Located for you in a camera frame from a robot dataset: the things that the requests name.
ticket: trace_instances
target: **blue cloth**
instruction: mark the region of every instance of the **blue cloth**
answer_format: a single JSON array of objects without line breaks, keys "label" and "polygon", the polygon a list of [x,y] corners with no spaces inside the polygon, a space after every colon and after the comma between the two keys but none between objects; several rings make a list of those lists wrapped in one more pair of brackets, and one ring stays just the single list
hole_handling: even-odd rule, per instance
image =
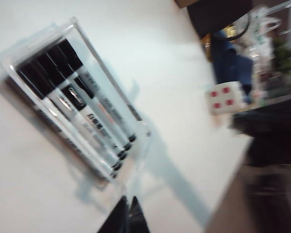
[{"label": "blue cloth", "polygon": [[[225,36],[223,31],[219,31],[216,34],[220,37]],[[216,83],[239,81],[247,95],[247,102],[249,102],[248,94],[252,86],[253,61],[238,55],[233,44],[229,41],[221,41],[214,36],[211,37],[211,57]]]}]

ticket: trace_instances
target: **black marker cap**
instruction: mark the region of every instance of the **black marker cap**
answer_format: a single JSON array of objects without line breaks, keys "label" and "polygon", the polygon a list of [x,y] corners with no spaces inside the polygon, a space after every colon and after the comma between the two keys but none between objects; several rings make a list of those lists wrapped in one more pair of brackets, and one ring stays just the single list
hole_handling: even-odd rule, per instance
[{"label": "black marker cap", "polygon": [[64,56],[62,51],[57,46],[49,49],[47,51],[47,54],[65,78],[73,74],[74,70],[69,66],[68,59]]},{"label": "black marker cap", "polygon": [[124,159],[126,158],[126,156],[127,156],[127,153],[126,153],[124,150],[122,150],[121,152],[119,152],[119,153],[117,154],[117,156],[118,156],[118,158],[119,158],[120,160],[124,160]]},{"label": "black marker cap", "polygon": [[125,146],[124,146],[124,150],[128,151],[131,148],[131,144],[128,142]]},{"label": "black marker cap", "polygon": [[83,63],[79,59],[77,53],[75,52],[71,44],[68,42],[68,40],[65,39],[64,41],[59,43],[57,46],[65,55],[65,57],[67,58],[69,62],[69,65],[74,71],[83,65]]},{"label": "black marker cap", "polygon": [[17,73],[38,98],[43,99],[47,94],[52,92],[55,87],[45,80],[38,69],[39,68],[36,67],[34,63],[26,63],[19,67]]},{"label": "black marker cap", "polygon": [[58,70],[55,63],[46,53],[38,56],[37,61],[43,70],[48,74],[50,81],[55,86],[58,86],[65,80],[63,74]]}]

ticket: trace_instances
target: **black object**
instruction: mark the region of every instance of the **black object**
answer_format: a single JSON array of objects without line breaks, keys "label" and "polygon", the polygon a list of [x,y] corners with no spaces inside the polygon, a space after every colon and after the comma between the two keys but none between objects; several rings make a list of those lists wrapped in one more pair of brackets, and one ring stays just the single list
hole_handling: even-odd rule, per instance
[{"label": "black object", "polygon": [[232,41],[232,40],[239,39],[240,37],[242,37],[243,34],[246,33],[246,31],[249,28],[249,25],[250,25],[250,15],[247,14],[247,16],[248,16],[247,24],[246,24],[244,30],[242,32],[240,32],[238,35],[226,37],[226,36],[221,36],[219,33],[213,33],[212,34],[212,37],[216,38],[217,40],[223,40],[223,41]]},{"label": "black object", "polygon": [[236,113],[232,127],[254,137],[251,166],[291,164],[291,100]]},{"label": "black object", "polygon": [[97,233],[150,233],[136,197],[131,208],[123,196]]},{"label": "black object", "polygon": [[187,8],[197,34],[203,38],[244,16],[253,5],[251,0],[199,0]]},{"label": "black object", "polygon": [[136,197],[133,197],[130,207],[129,228],[131,233],[150,233],[143,211]]},{"label": "black object", "polygon": [[291,208],[286,179],[281,174],[261,175],[247,184],[246,197],[261,233],[291,233]]}]

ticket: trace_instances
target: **green plant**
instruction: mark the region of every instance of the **green plant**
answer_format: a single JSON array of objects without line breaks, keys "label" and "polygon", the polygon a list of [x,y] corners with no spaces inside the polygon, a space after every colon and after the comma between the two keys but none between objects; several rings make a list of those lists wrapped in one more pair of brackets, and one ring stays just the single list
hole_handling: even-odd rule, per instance
[{"label": "green plant", "polygon": [[274,66],[282,74],[291,76],[291,49],[286,42],[280,38],[273,40],[274,45]]}]

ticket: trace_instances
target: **plastic bag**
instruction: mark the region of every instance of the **plastic bag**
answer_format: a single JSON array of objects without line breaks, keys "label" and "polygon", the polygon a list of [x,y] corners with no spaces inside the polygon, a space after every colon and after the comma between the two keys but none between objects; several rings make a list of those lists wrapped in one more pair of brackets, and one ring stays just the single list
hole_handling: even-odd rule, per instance
[{"label": "plastic bag", "polygon": [[[252,58],[256,64],[257,71],[267,71],[270,67],[270,60],[274,58],[272,38],[267,36],[271,30],[281,25],[281,19],[269,17],[267,7],[258,7],[250,12],[251,24],[248,31],[239,39],[247,49],[242,52]],[[243,16],[234,22],[236,32],[243,30],[247,16]]]}]

